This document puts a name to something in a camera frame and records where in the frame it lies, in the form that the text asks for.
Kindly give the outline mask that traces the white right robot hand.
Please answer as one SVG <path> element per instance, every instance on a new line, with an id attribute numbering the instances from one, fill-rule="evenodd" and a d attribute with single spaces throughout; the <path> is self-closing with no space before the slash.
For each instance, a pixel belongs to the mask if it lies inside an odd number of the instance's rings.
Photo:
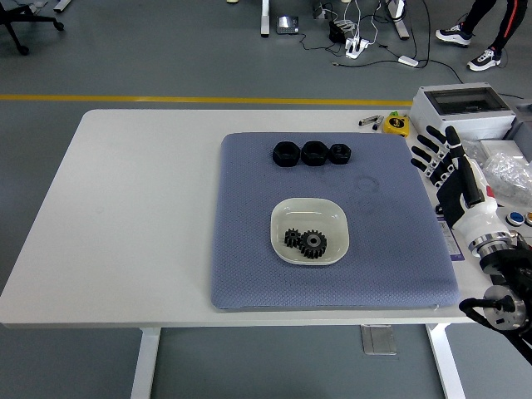
<path id="1" fill-rule="evenodd" d="M 436 197 L 450 229 L 472 248 L 489 240 L 508 238 L 508 229 L 496 214 L 498 204 L 478 163 L 465 152 L 453 126 L 440 132 L 426 127 L 416 137 L 411 163 L 436 188 Z"/>

